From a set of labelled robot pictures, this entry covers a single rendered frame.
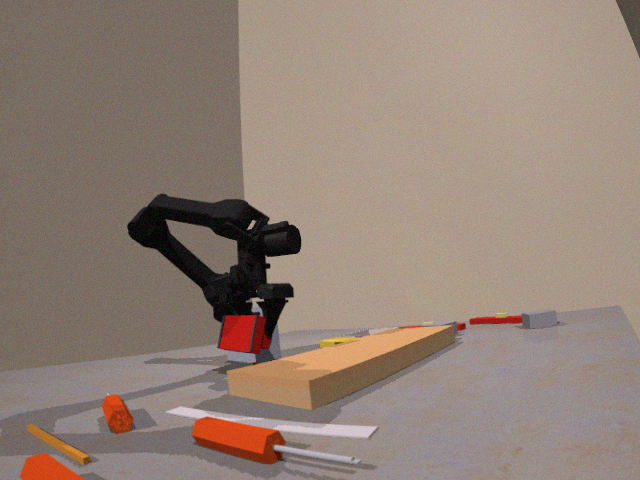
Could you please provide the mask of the yellow rectangular block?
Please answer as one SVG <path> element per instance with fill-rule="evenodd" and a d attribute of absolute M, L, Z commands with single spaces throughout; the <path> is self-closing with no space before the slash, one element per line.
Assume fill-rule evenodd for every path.
<path fill-rule="evenodd" d="M 361 338 L 361 337 L 347 337 L 347 338 L 336 338 L 336 339 L 331 339 L 331 340 L 321 340 L 320 341 L 320 349 L 325 348 L 325 347 L 329 347 L 329 346 L 333 346 L 339 343 L 343 343 L 346 341 L 350 341 L 353 339 L 357 339 L 357 338 Z"/>

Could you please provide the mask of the white flat strip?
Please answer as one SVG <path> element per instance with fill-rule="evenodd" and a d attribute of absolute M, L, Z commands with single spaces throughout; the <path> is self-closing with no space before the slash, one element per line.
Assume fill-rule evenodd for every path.
<path fill-rule="evenodd" d="M 190 417 L 193 419 L 201 419 L 211 417 L 221 420 L 228 420 L 239 424 L 261 427 L 266 429 L 278 430 L 279 432 L 295 433 L 295 434 L 312 434 L 331 437 L 349 437 L 349 438 L 367 438 L 375 433 L 378 426 L 358 426 L 358 425 L 336 425 L 325 423 L 302 423 L 291 421 L 280 421 L 268 418 L 246 417 L 235 414 L 224 414 L 213 411 L 203 411 L 199 409 L 179 407 L 166 411 L 166 414 L 174 414 L 182 417 Z"/>

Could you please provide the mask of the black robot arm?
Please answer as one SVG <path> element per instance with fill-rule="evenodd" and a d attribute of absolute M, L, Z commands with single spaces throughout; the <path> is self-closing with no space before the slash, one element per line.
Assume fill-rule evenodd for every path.
<path fill-rule="evenodd" d="M 218 295 L 254 286 L 249 268 L 242 263 L 231 266 L 230 273 L 214 273 L 170 233 L 165 219 L 207 226 L 217 235 L 236 240 L 237 260 L 297 254 L 301 249 L 298 228 L 288 221 L 267 224 L 268 216 L 240 199 L 200 202 L 161 193 L 142 208 L 127 225 L 129 236 L 141 246 L 157 249 L 201 287 L 220 323 L 224 315 L 234 313 Z M 252 220 L 256 223 L 247 230 Z"/>

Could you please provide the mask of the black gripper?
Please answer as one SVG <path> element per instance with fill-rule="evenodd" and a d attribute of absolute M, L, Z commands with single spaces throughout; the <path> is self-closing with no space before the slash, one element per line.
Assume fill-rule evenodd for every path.
<path fill-rule="evenodd" d="M 246 258 L 237 261 L 238 265 L 236 267 L 246 263 L 252 274 L 254 286 L 246 287 L 244 285 L 230 294 L 221 293 L 218 295 L 218 299 L 220 302 L 226 302 L 224 306 L 231 309 L 234 316 L 251 315 L 252 302 L 246 303 L 246 301 L 250 301 L 250 298 L 259 297 L 259 299 L 264 299 L 264 301 L 256 302 L 256 304 L 262 310 L 263 317 L 266 317 L 264 328 L 267 337 L 270 337 L 285 307 L 285 303 L 288 302 L 285 298 L 294 297 L 293 287 L 289 283 L 267 283 L 267 269 L 270 269 L 270 264 L 265 263 L 265 258 Z"/>

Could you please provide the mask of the orange-handled awl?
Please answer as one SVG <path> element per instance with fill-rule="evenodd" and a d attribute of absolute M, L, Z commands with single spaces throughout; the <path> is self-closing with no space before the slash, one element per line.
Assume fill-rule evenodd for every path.
<path fill-rule="evenodd" d="M 200 446 L 267 464 L 280 460 L 283 453 L 351 465 L 362 462 L 353 457 L 285 446 L 286 441 L 278 430 L 207 416 L 195 420 L 192 436 Z"/>
<path fill-rule="evenodd" d="M 22 480 L 85 480 L 47 453 L 27 458 L 20 474 Z"/>
<path fill-rule="evenodd" d="M 102 409 L 107 424 L 115 434 L 129 432 L 134 420 L 125 403 L 118 395 L 111 395 L 110 392 L 107 392 L 106 395 Z"/>

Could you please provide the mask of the orange rectangular floor panel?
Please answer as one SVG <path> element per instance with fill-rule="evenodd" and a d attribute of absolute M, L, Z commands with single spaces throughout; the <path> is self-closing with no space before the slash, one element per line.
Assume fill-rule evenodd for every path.
<path fill-rule="evenodd" d="M 229 395 L 313 410 L 455 342 L 454 325 L 389 329 L 227 371 Z"/>

